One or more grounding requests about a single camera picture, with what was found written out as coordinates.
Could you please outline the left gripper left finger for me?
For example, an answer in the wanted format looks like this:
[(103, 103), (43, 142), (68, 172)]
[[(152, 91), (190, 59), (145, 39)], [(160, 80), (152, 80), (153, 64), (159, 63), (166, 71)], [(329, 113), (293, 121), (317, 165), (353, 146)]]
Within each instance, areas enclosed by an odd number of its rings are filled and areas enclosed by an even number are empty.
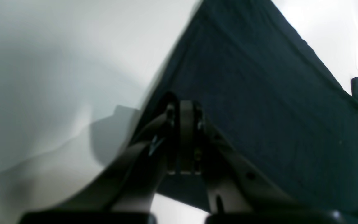
[(175, 103), (141, 131), (101, 174), (79, 193), (58, 205), (61, 211), (149, 212), (167, 172), (166, 152), (175, 134)]

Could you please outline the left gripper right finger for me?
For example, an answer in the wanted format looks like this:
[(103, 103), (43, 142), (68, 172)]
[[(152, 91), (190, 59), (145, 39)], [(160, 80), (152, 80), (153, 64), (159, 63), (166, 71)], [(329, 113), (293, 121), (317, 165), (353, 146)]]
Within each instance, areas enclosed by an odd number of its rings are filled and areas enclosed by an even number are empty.
[(212, 213), (307, 208), (238, 153), (192, 101), (179, 103), (179, 163), (182, 174), (203, 177)]

